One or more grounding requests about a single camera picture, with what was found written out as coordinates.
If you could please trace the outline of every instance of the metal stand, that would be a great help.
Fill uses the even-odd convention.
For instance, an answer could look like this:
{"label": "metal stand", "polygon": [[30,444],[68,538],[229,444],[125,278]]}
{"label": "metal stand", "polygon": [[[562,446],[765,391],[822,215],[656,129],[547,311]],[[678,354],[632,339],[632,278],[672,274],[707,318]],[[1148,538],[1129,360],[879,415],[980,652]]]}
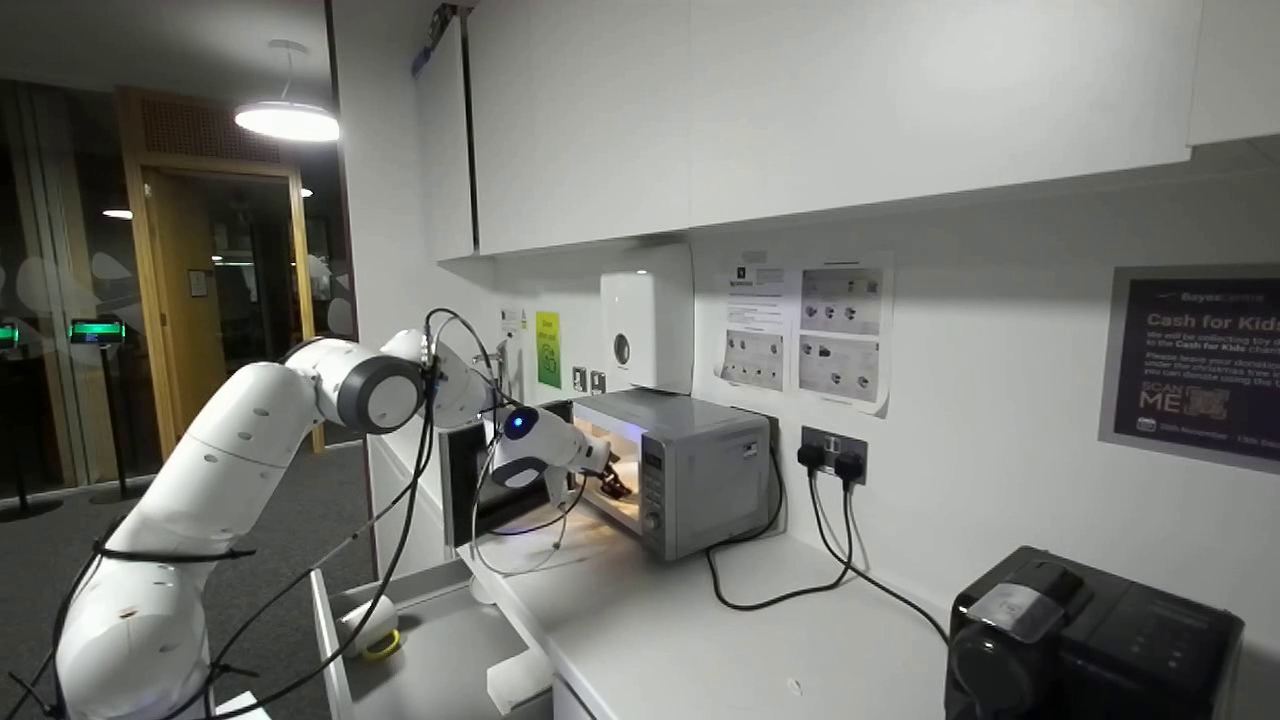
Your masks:
{"label": "metal stand", "polygon": [[[9,351],[0,351],[0,360],[12,367],[12,364],[26,364],[26,348],[20,343],[15,348],[15,354],[9,354]],[[30,426],[40,432],[40,398],[37,398],[37,386],[20,386],[20,382],[12,382],[9,375],[12,370],[0,370],[3,375],[3,394],[25,394],[25,405],[26,405],[26,415],[37,419]],[[0,525],[9,525],[9,520],[26,520],[26,516],[42,516],[42,511],[50,511],[50,506],[60,506],[60,500],[30,500],[26,495],[26,444],[20,439],[20,434],[12,434],[12,455],[15,455],[15,506],[3,506],[0,511]]]}
{"label": "metal stand", "polygon": [[121,495],[141,495],[141,486],[128,486],[128,455],[125,455],[125,432],[128,432],[128,415],[121,415],[121,370],[115,370],[115,348],[121,343],[101,343],[96,354],[105,364],[105,375],[106,375],[106,415],[111,415],[111,451],[115,451],[115,484],[121,484]]}

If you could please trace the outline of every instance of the black cable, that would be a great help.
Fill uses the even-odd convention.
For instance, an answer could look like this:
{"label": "black cable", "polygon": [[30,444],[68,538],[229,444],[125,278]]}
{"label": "black cable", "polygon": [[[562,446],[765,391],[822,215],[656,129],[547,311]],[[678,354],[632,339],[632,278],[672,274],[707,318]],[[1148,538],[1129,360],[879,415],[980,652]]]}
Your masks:
{"label": "black cable", "polygon": [[[845,536],[852,538],[852,484],[845,484]],[[906,598],[904,591],[897,591],[897,588],[879,584],[875,577],[859,571],[859,568],[852,564],[852,547],[849,547],[849,571],[859,577],[859,581],[867,581],[875,591],[898,598],[898,603],[912,607],[917,616],[923,616],[927,628],[931,628],[931,632],[944,639],[944,648],[953,652],[953,635],[944,632],[944,623],[931,621],[931,612],[919,607],[917,598]]]}
{"label": "black cable", "polygon": [[65,623],[68,623],[68,612],[73,612],[73,595],[78,591],[82,577],[88,577],[96,564],[101,564],[101,556],[88,556],[88,558],[78,564],[76,581],[68,584],[68,591],[60,595],[55,616],[50,616],[50,648],[42,652],[40,671],[30,677],[30,686],[40,686],[42,671],[50,667],[50,713],[47,713],[37,697],[20,697],[20,700],[9,709],[3,720],[12,720],[26,700],[37,700],[42,717],[65,717],[68,702],[65,702],[65,682],[60,682],[60,677],[55,677],[55,645],[60,645],[60,635],[65,635]]}
{"label": "black cable", "polygon": [[[431,444],[426,444],[426,434],[431,434],[434,382],[426,380],[422,386],[426,386],[426,394],[422,394],[422,405],[420,405],[422,419],[420,419],[420,439],[417,439],[417,461],[410,461],[408,484],[405,484],[377,516],[366,516],[364,525],[357,525],[338,545],[331,545],[319,558],[312,558],[304,571],[294,571],[275,595],[269,595],[269,598],[224,639],[224,648],[210,656],[207,667],[221,667],[224,656],[238,645],[238,635],[243,635],[254,621],[263,621],[291,588],[299,588],[316,568],[324,568],[331,556],[338,556],[338,551],[343,551],[349,545],[357,545],[372,525],[381,525],[390,506],[401,506],[401,503],[408,500],[405,525],[401,525],[401,538],[396,538],[396,551],[390,551],[390,564],[387,564],[387,571],[385,571],[385,581],[381,581],[366,612],[364,612],[359,623],[343,635],[343,645],[338,645],[331,656],[324,656],[312,671],[289,679],[280,693],[269,693],[269,697],[260,697],[260,700],[246,702],[246,709],[236,709],[232,717],[254,713],[254,709],[263,709],[263,702],[271,702],[271,700],[304,686],[307,679],[316,679],[329,665],[334,665],[334,658],[351,648],[351,639],[357,639],[357,635],[364,632],[364,623],[372,621],[377,598],[385,595],[387,581],[396,577],[396,564],[401,564],[401,551],[405,551],[405,538],[408,538],[408,528],[410,528],[410,506],[417,506],[420,475],[422,475],[426,463],[431,463]],[[207,679],[200,682],[200,693],[186,697],[186,700],[183,700],[176,713],[166,713],[162,720],[176,720],[180,713],[186,713],[200,697],[210,693],[210,682],[215,682],[215,671],[207,671]]]}
{"label": "black cable", "polygon": [[96,556],[121,558],[121,564],[224,564],[224,558],[243,558],[254,556],[252,547],[229,547],[229,551],[115,551],[106,538],[91,545]]}
{"label": "black cable", "polygon": [[357,621],[357,628],[351,628],[351,632],[338,639],[338,648],[331,648],[316,667],[299,671],[294,679],[289,679],[285,686],[260,697],[254,702],[243,702],[243,709],[224,713],[224,717],[215,717],[215,720],[232,720],[232,717],[246,717],[246,713],[254,713],[254,709],[269,709],[271,700],[291,697],[294,686],[312,682],[329,665],[334,665],[338,656],[349,656],[349,648],[357,645],[357,635],[359,635],[364,623],[372,621],[377,603],[387,595],[387,584],[396,581],[396,568],[401,568],[401,558],[405,558],[405,547],[408,547],[408,536],[410,536],[410,516],[417,516],[417,490],[420,490],[420,478],[422,478],[422,473],[426,473],[426,463],[431,463],[431,451],[434,451],[434,444],[431,444],[431,405],[434,405],[434,382],[426,382],[426,394],[422,394],[422,425],[420,425],[420,439],[417,439],[417,461],[410,461],[408,486],[401,486],[396,500],[390,500],[390,503],[408,500],[405,520],[401,520],[401,538],[396,538],[396,551],[390,551],[390,558],[387,558],[387,568],[385,568],[385,581],[377,584],[377,591],[372,591],[364,616]]}
{"label": "black cable", "polygon": [[567,520],[567,516],[576,511],[576,503],[584,503],[584,495],[587,495],[587,484],[580,484],[580,486],[571,490],[571,500],[567,500],[552,520],[525,525],[525,528],[490,528],[486,536],[531,536],[531,531],[543,531],[543,528]]}
{"label": "black cable", "polygon": [[37,682],[42,679],[47,665],[50,665],[50,652],[42,656],[42,665],[40,665],[40,671],[37,671],[30,682],[20,679],[15,671],[9,671],[9,679],[20,686],[20,697],[15,697],[15,702],[9,709],[3,720],[15,720],[15,713],[20,713],[26,700],[30,700],[42,717],[50,717],[50,709],[37,697]]}
{"label": "black cable", "polygon": [[828,556],[834,558],[834,564],[845,564],[845,556],[852,558],[852,547],[849,551],[840,551],[834,547],[834,528],[832,528],[832,520],[828,520],[828,511],[820,506],[820,500],[817,500],[817,466],[807,466],[807,503],[812,503],[812,516],[817,516],[817,538],[828,547]]}
{"label": "black cable", "polygon": [[845,558],[840,558],[840,577],[832,577],[828,584],[805,584],[805,588],[791,588],[791,591],[781,591],[781,595],[767,595],[767,598],[726,598],[726,595],[723,595],[723,584],[718,584],[718,568],[717,568],[717,547],[707,547],[702,558],[707,558],[707,571],[710,571],[710,591],[717,591],[717,598],[718,598],[723,607],[730,607],[730,612],[765,612],[765,607],[777,607],[777,603],[789,603],[789,598],[799,598],[799,595],[834,591],[834,588],[849,581],[849,571],[852,571],[852,564],[849,564],[849,556],[845,556]]}
{"label": "black cable", "polygon": [[470,318],[465,318],[454,309],[431,309],[431,311],[422,315],[426,348],[434,351],[434,335],[431,335],[431,318],[434,318],[434,315],[454,318],[454,325],[475,339],[480,360],[484,360],[484,380],[490,380],[490,354],[486,354],[486,348],[484,348],[484,339],[480,339],[475,325],[470,325]]}

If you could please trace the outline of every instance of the sign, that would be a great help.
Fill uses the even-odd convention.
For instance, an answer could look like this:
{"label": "sign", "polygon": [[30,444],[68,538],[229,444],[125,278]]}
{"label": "sign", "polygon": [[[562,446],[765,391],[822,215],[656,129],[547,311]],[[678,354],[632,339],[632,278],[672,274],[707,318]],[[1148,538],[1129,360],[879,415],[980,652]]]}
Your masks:
{"label": "sign", "polygon": [[1280,268],[1116,273],[1108,439],[1280,466]]}
{"label": "sign", "polygon": [[559,311],[531,315],[537,380],[559,386]]}
{"label": "sign", "polygon": [[0,325],[0,348],[20,348],[20,343],[25,343],[25,328]]}
{"label": "sign", "polygon": [[121,325],[115,315],[76,315],[68,325],[68,339],[73,343],[125,343],[128,339],[128,325]]}

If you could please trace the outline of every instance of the glass wall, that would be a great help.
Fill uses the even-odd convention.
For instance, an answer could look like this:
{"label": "glass wall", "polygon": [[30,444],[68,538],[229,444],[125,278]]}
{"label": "glass wall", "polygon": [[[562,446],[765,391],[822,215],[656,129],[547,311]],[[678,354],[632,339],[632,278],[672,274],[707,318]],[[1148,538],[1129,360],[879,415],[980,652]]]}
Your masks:
{"label": "glass wall", "polygon": [[[0,83],[0,490],[158,466],[111,95]],[[111,318],[121,343],[73,335]]]}

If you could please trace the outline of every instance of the door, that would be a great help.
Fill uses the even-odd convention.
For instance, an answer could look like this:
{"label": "door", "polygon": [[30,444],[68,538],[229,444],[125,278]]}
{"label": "door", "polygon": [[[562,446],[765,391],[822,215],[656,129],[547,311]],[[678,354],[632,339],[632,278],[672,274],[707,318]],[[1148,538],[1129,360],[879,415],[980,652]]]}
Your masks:
{"label": "door", "polygon": [[204,398],[224,382],[224,335],[210,268],[210,206],[207,194],[176,176],[143,171],[148,232],[155,247],[155,318],[166,386],[166,426],[158,446],[166,451],[180,432],[197,419]]}

